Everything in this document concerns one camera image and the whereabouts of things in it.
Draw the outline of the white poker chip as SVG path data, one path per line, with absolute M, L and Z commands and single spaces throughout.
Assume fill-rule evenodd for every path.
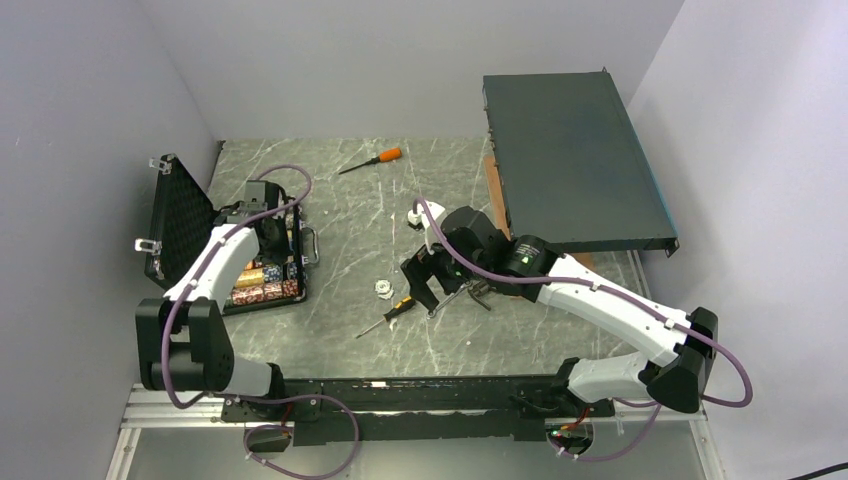
M 394 295 L 394 289 L 389 280 L 380 279 L 374 285 L 375 294 L 383 300 L 389 300 Z

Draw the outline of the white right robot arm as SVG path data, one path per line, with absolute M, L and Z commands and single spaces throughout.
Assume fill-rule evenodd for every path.
M 423 232 L 425 243 L 402 271 L 412 298 L 429 312 L 441 304 L 430 280 L 445 295 L 478 281 L 498 294 L 576 315 L 634 348 L 632 354 L 600 360 L 565 360 L 550 391 L 560 413 L 574 415 L 612 398 L 649 398 L 681 413 L 700 409 L 716 357 L 714 312 L 654 303 L 538 237 L 507 239 L 486 214 L 469 206 L 446 212 L 433 202 L 415 204 L 407 222 Z

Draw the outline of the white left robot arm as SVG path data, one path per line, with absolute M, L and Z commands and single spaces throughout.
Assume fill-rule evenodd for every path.
M 284 214 L 304 197 L 289 197 L 272 182 L 249 182 L 244 200 L 213 227 L 187 273 L 162 297 L 139 304 L 135 324 L 145 388 L 166 392 L 179 408 L 191 403 L 180 400 L 178 393 L 195 391 L 248 398 L 248 407 L 264 420 L 285 411 L 288 394 L 279 366 L 238 356 L 223 312 L 249 261 L 287 259 Z

